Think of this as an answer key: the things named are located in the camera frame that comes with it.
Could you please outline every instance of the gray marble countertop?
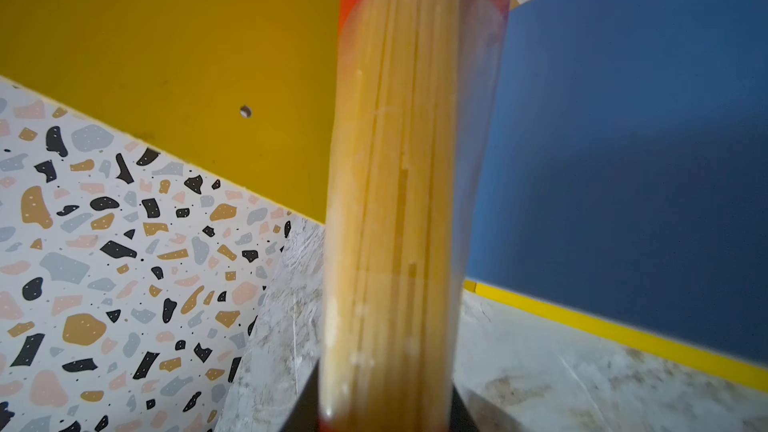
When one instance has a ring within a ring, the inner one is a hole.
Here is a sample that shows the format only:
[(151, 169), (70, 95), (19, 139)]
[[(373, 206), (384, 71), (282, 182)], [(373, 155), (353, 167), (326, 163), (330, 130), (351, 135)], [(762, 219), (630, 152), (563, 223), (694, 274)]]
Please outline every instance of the gray marble countertop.
[[(296, 221), (216, 432), (290, 413), (319, 357), (322, 239)], [(768, 432), (768, 394), (469, 292), (454, 381), (482, 432)]]

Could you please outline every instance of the yellow board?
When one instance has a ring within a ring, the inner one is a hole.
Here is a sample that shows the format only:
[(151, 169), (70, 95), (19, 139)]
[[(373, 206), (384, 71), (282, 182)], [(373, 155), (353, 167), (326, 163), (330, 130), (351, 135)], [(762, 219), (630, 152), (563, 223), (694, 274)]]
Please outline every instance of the yellow board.
[(0, 4), (0, 75), (324, 220), (339, 0)]
[(672, 360), (678, 364), (768, 392), (768, 369), (759, 365), (728, 358), (708, 350), (661, 338), (625, 325), (615, 324), (587, 314), (540, 302), (524, 295), (489, 287), (485, 284), (465, 282), (467, 290), (473, 287), (477, 295), (490, 298), (496, 302), (511, 305), (534, 315)]

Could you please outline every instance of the blue board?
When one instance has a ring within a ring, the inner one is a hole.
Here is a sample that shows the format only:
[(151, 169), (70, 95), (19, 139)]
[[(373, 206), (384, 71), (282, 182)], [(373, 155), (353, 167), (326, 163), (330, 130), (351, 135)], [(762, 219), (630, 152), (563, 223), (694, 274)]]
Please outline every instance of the blue board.
[(513, 10), (468, 276), (768, 363), (768, 0)]

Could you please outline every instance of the transparent plastic packaging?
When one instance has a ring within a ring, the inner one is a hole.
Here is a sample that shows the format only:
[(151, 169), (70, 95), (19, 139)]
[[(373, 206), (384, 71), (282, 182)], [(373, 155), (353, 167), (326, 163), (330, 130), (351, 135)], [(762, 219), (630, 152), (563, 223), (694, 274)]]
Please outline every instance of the transparent plastic packaging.
[(342, 0), (323, 430), (444, 431), (509, 0)]

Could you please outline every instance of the yellow edge strip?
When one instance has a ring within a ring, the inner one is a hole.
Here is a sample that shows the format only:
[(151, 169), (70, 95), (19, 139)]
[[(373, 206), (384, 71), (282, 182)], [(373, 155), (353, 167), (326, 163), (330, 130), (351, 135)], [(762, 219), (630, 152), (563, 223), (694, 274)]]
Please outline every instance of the yellow edge strip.
[(724, 357), (707, 350), (661, 338), (648, 332), (614, 324), (590, 315), (547, 304), (513, 292), (465, 281), (464, 288), (502, 304), (511, 305), (539, 317), (598, 335), (678, 364), (768, 392), (768, 369)]

